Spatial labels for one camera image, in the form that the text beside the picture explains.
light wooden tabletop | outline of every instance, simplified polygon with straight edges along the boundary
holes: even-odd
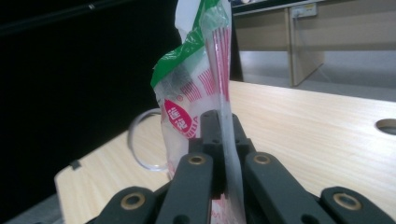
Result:
[[[396,104],[311,91],[231,82],[233,112],[255,148],[276,156],[309,192],[342,186],[366,196],[396,219],[396,135],[380,132],[396,119]],[[148,160],[165,160],[159,116],[137,128],[134,146]],[[86,223],[131,186],[155,190],[166,172],[140,167],[126,133],[64,168],[55,177],[67,224]]]

floor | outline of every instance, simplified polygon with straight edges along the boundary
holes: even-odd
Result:
[[[297,87],[290,86],[286,51],[241,51],[244,80],[396,102],[396,50],[328,51],[325,62]]]
[[[58,195],[48,197],[5,224],[64,224]]]

round hole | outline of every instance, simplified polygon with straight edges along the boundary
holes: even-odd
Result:
[[[189,224],[189,223],[190,223],[189,217],[180,215],[175,217],[173,224]]]
[[[259,164],[268,164],[271,162],[270,158],[264,155],[257,155],[253,160]]]
[[[121,207],[125,210],[134,210],[142,206],[145,201],[146,198],[142,193],[131,193],[122,198]]]
[[[332,196],[336,203],[348,210],[360,210],[361,203],[354,197],[345,193],[336,193]]]
[[[396,135],[396,119],[381,119],[376,122],[375,126],[383,133]]]
[[[301,217],[301,221],[304,224],[319,224],[319,221],[315,217],[313,217],[311,215],[303,215]]]
[[[193,156],[189,158],[189,163],[193,165],[200,165],[205,162],[205,158],[201,156]]]

printed logo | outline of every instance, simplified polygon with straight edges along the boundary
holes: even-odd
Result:
[[[168,115],[169,122],[172,123],[174,128],[187,138],[195,137],[195,133],[198,128],[197,117],[192,119],[186,110],[170,100],[165,100],[164,107],[166,114]]]

wooden table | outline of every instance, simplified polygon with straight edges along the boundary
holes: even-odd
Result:
[[[319,195],[333,186],[354,189],[396,219],[396,135],[375,127],[378,120],[396,119],[396,104],[240,82],[230,87],[247,137],[257,150],[276,156],[306,190]],[[155,162],[165,155],[160,127],[159,116],[145,120],[134,142]],[[126,133],[79,163],[55,177],[67,224],[96,217],[121,189],[155,190],[168,181],[165,172],[135,162]]]

